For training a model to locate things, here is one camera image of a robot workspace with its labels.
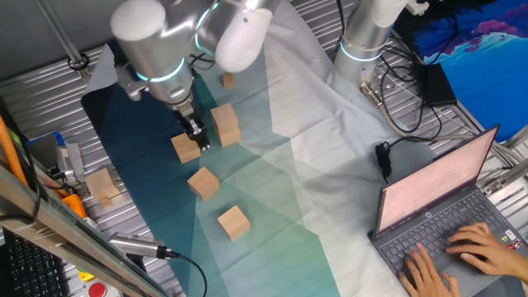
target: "black power adapter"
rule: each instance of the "black power adapter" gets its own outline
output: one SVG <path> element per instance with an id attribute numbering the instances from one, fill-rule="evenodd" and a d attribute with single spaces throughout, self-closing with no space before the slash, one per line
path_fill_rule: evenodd
<path id="1" fill-rule="evenodd" d="M 418 65 L 417 74 L 427 107 L 456 105 L 455 94 L 440 64 Z"/>

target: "wooden block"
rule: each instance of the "wooden block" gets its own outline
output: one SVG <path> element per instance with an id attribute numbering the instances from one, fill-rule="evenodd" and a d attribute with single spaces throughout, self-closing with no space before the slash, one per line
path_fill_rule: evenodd
<path id="1" fill-rule="evenodd" d="M 222 80 L 224 81 L 225 88 L 234 88 L 234 79 L 231 73 L 224 74 Z"/>
<path id="2" fill-rule="evenodd" d="M 202 167 L 187 181 L 191 191 L 199 196 L 203 201 L 207 201 L 219 188 L 218 178 L 207 168 Z"/>
<path id="3" fill-rule="evenodd" d="M 231 104 L 228 103 L 212 109 L 211 115 L 222 148 L 240 142 L 238 117 Z"/>
<path id="4" fill-rule="evenodd" d="M 249 230 L 250 223 L 248 219 L 236 205 L 225 214 L 222 214 L 218 221 L 229 238 L 231 238 L 231 241 L 235 241 L 240 235 Z"/>
<path id="5" fill-rule="evenodd" d="M 114 185 L 114 180 L 110 176 L 108 169 L 103 168 L 85 177 L 88 190 L 95 200 L 101 203 L 104 209 L 112 207 L 110 198 L 120 194 L 119 189 Z"/>
<path id="6" fill-rule="evenodd" d="M 181 164 L 200 157 L 200 148 L 196 141 L 190 140 L 187 134 L 179 134 L 171 139 L 172 145 L 180 158 Z"/>

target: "person's hand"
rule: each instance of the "person's hand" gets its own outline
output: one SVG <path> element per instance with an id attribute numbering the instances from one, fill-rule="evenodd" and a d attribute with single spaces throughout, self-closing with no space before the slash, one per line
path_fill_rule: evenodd
<path id="1" fill-rule="evenodd" d="M 485 223 L 464 226 L 449 238 L 450 243 L 469 240 L 475 244 L 448 247 L 450 254 L 460 253 L 460 257 L 482 272 L 491 276 L 515 276 L 528 280 L 528 260 L 496 240 Z M 486 257 L 485 261 L 474 255 Z"/>
<path id="2" fill-rule="evenodd" d="M 411 297 L 460 297 L 456 279 L 445 272 L 443 273 L 445 280 L 449 284 L 449 289 L 447 289 L 438 272 L 436 272 L 436 268 L 432 264 L 432 259 L 427 254 L 427 250 L 421 243 L 417 244 L 417 248 L 420 253 L 410 250 L 411 258 L 416 262 L 416 265 L 410 258 L 405 259 L 405 263 L 409 267 L 416 288 L 411 285 L 402 272 L 399 273 L 400 281 Z"/>

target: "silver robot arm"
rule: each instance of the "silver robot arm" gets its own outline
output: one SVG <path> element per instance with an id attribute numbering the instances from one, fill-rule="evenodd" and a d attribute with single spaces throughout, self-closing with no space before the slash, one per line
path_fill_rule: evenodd
<path id="1" fill-rule="evenodd" d="M 177 0 L 167 10 L 155 0 L 129 0 L 111 18 L 121 49 L 142 79 L 118 68 L 132 100 L 148 90 L 175 111 L 190 139 L 209 148 L 205 126 L 193 104 L 192 73 L 185 57 L 197 50 L 230 73 L 257 58 L 279 0 Z"/>
<path id="2" fill-rule="evenodd" d="M 349 16 L 334 65 L 357 88 L 372 80 L 394 22 L 409 1 L 359 0 Z"/>

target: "emergency stop button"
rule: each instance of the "emergency stop button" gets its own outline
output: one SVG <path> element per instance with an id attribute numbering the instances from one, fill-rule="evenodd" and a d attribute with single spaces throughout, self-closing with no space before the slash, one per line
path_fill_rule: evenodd
<path id="1" fill-rule="evenodd" d="M 105 297 L 106 287 L 102 283 L 93 284 L 88 290 L 90 297 Z"/>

